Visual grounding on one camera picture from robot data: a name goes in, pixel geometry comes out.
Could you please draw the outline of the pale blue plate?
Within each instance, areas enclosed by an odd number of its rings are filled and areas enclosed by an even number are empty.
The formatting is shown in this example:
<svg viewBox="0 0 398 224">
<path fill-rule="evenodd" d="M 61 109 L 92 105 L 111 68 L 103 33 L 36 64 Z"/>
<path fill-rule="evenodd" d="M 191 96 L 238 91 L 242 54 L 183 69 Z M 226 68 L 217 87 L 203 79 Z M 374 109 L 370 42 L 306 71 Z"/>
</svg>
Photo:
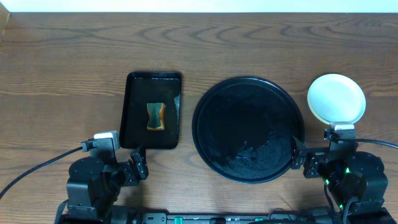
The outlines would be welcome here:
<svg viewBox="0 0 398 224">
<path fill-rule="evenodd" d="M 325 124 L 354 124 L 366 109 L 366 98 L 360 86 L 335 73 L 320 76 L 310 85 L 307 102 L 313 115 Z"/>
</svg>

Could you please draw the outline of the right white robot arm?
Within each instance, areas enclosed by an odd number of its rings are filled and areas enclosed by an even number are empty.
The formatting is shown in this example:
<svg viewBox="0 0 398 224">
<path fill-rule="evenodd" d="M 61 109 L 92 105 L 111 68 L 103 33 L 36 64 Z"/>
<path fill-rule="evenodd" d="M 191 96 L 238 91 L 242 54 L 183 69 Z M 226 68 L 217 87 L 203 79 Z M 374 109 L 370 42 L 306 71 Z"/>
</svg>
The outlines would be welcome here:
<svg viewBox="0 0 398 224">
<path fill-rule="evenodd" d="M 343 139 L 329 134 L 328 147 L 308 148 L 293 137 L 292 168 L 304 167 L 307 179 L 321 178 L 328 201 L 336 203 L 341 223 L 396 223 L 383 207 L 388 179 L 380 157 L 358 151 L 360 142 L 395 145 L 371 139 Z"/>
</svg>

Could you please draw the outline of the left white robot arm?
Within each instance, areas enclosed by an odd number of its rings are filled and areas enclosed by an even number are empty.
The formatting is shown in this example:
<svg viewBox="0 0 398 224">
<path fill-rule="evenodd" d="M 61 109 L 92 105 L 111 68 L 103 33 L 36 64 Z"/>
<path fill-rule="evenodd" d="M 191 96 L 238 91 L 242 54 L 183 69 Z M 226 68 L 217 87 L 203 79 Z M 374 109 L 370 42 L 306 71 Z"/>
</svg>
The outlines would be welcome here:
<svg viewBox="0 0 398 224">
<path fill-rule="evenodd" d="M 142 223 L 138 209 L 115 205 L 123 187 L 138 185 L 149 175 L 146 150 L 118 162 L 114 149 L 92 149 L 69 168 L 68 199 L 58 206 L 55 223 Z"/>
</svg>

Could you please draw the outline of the orange green sponge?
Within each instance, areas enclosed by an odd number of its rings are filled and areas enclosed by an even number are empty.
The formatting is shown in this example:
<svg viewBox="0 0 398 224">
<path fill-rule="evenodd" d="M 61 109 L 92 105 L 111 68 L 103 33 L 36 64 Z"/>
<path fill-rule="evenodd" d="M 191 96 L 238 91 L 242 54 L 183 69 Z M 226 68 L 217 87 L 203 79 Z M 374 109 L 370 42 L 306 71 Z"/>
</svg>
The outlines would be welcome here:
<svg viewBox="0 0 398 224">
<path fill-rule="evenodd" d="M 164 103 L 148 103 L 147 112 L 149 120 L 147 122 L 147 129 L 149 131 L 160 131 L 165 129 Z"/>
</svg>

